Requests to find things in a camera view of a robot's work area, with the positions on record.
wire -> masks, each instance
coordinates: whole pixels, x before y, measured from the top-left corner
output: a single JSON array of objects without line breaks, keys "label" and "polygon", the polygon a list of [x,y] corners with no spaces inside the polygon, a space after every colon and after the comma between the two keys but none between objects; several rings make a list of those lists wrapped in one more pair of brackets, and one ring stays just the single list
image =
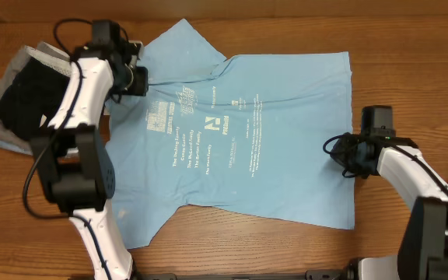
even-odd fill
[{"label": "wire", "polygon": [[70,19],[62,19],[59,20],[53,28],[53,36],[56,40],[57,44],[60,45],[61,49],[68,54],[69,57],[72,56],[72,53],[68,50],[68,48],[61,42],[60,38],[58,37],[58,27],[62,25],[63,23],[87,23],[89,25],[92,25],[93,23],[86,19],[76,19],[76,18],[70,18]]},{"label": "wire", "polygon": [[[343,138],[352,138],[357,141],[356,141],[355,145],[350,146],[345,150],[342,150],[339,152],[327,151],[326,147],[329,143],[331,143],[334,140],[343,139]],[[357,143],[360,143],[360,142],[376,143],[376,144],[379,144],[386,148],[395,149],[398,152],[402,153],[403,155],[407,156],[409,159],[416,162],[432,178],[433,182],[435,182],[435,184],[440,188],[440,190],[448,197],[448,187],[446,185],[442,184],[442,181],[436,176],[436,174],[424,162],[419,160],[419,158],[417,156],[412,155],[408,151],[404,150],[403,148],[401,148],[395,144],[383,141],[383,140],[375,138],[375,137],[367,137],[367,136],[363,136],[363,135],[353,135],[353,134],[345,133],[343,135],[337,135],[332,138],[329,138],[323,145],[323,151],[325,153],[327,153],[328,155],[339,155],[339,154],[347,152],[350,149],[353,149],[355,146],[357,146]]]},{"label": "wire", "polygon": [[125,31],[124,27],[122,27],[122,26],[121,26],[121,30],[122,30],[122,32],[124,33],[125,40],[129,43],[129,36],[128,36],[127,31]]},{"label": "wire", "polygon": [[[68,54],[69,57],[71,57],[72,54],[70,53],[70,51],[68,51],[68,49],[63,45],[63,43],[58,38],[57,31],[58,31],[58,27],[61,24],[70,23],[70,22],[80,22],[80,23],[92,24],[90,21],[85,20],[85,19],[62,19],[55,24],[54,29],[53,29],[54,38],[57,41],[57,43],[60,45],[60,47],[63,49],[63,51]],[[82,75],[82,68],[81,68],[80,64],[77,61],[72,61],[72,63],[75,63],[75,65],[77,66],[77,69],[79,71],[79,84],[77,85],[77,90],[75,91],[75,95],[70,104],[70,108],[68,109],[67,114],[65,115],[65,118],[63,119],[62,123],[60,124],[58,129],[54,132],[54,134],[51,136],[50,141],[48,142],[46,147],[43,149],[43,151],[39,154],[39,156],[36,158],[36,160],[34,161],[34,164],[30,167],[29,173],[27,174],[27,178],[23,185],[23,191],[22,191],[23,207],[26,209],[26,211],[31,216],[33,216],[34,218],[37,218],[37,219],[65,219],[65,218],[72,217],[72,218],[79,219],[82,222],[84,222],[84,226],[87,227],[87,229],[89,230],[89,234],[91,235],[91,238],[93,239],[94,247],[96,248],[96,253],[98,254],[98,258],[100,259],[101,267],[104,269],[107,279],[112,280],[110,271],[107,267],[106,261],[103,258],[103,254],[101,253],[98,239],[96,238],[96,234],[94,233],[93,228],[91,227],[90,221],[87,221],[84,217],[82,217],[80,215],[73,214],[73,212],[69,213],[68,215],[42,215],[42,214],[35,212],[30,207],[29,202],[28,202],[30,181],[32,180],[32,177],[33,177],[34,173],[36,172],[37,166],[39,165],[39,162],[43,158],[44,154],[56,142],[57,136],[60,135],[60,133],[65,128],[65,125],[68,123],[68,120],[72,116],[72,112],[74,110],[75,104],[77,103],[77,99],[79,98],[79,93],[82,88],[82,80],[84,79],[84,76]]]}]

black cloth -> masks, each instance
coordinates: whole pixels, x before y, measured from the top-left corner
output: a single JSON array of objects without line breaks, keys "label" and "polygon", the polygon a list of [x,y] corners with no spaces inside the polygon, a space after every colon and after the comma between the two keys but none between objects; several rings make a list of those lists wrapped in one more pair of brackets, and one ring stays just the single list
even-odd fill
[{"label": "black cloth", "polygon": [[56,114],[69,78],[30,58],[0,100],[0,119],[5,128],[29,141],[37,133],[42,116],[46,125]]}]

gray cloth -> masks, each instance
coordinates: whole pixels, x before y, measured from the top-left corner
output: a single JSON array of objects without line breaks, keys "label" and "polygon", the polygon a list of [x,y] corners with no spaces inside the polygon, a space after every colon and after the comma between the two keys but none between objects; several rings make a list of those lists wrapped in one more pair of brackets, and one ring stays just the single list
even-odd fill
[{"label": "gray cloth", "polygon": [[[68,58],[60,50],[44,43],[40,42],[36,50],[41,51],[45,54],[49,54],[54,58],[59,58],[61,60],[67,61]],[[27,62],[30,60],[30,54],[26,52],[26,47],[20,48],[16,53],[15,57],[10,61],[8,67],[5,70],[5,74],[0,79],[0,99],[2,98],[5,91],[12,85],[15,76],[22,71]],[[25,154],[30,154],[30,146],[28,142],[23,141],[18,138],[9,129],[6,129],[0,120],[0,148],[8,149],[14,152],[20,152]]]}]

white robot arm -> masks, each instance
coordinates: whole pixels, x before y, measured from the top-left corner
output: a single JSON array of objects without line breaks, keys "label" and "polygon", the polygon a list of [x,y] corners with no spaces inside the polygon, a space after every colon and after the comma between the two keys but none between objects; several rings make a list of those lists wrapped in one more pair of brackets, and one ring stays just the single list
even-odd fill
[{"label": "white robot arm", "polygon": [[[107,98],[146,94],[147,71],[135,65],[143,45],[121,38],[114,22],[91,24],[93,41],[71,54],[72,75],[58,112],[30,145],[46,199],[58,204],[79,231],[94,279],[135,280],[139,274],[112,214],[114,168],[98,125]],[[78,149],[79,162],[58,162],[69,149]]]},{"label": "white robot arm", "polygon": [[351,280],[447,278],[448,184],[426,163],[411,139],[395,134],[391,107],[371,106],[362,110],[360,135],[346,133],[324,144],[323,150],[345,167],[344,175],[385,178],[411,209],[398,255],[354,260],[342,276]]}]

light blue t-shirt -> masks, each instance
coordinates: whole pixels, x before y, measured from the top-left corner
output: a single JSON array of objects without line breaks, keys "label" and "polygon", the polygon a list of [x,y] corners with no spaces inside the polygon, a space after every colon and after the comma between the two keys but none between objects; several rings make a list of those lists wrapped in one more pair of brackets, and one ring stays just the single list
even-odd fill
[{"label": "light blue t-shirt", "polygon": [[[198,34],[178,25],[183,38]],[[177,34],[145,50],[147,97],[110,107],[114,214],[126,247],[148,245],[188,204],[353,228],[354,181],[322,151],[352,130],[348,53],[239,55],[212,66],[222,55],[199,35],[185,44],[199,51],[160,55]],[[180,63],[179,53],[195,58]],[[207,65],[190,63],[203,53]],[[157,62],[166,60],[164,73]]]}]

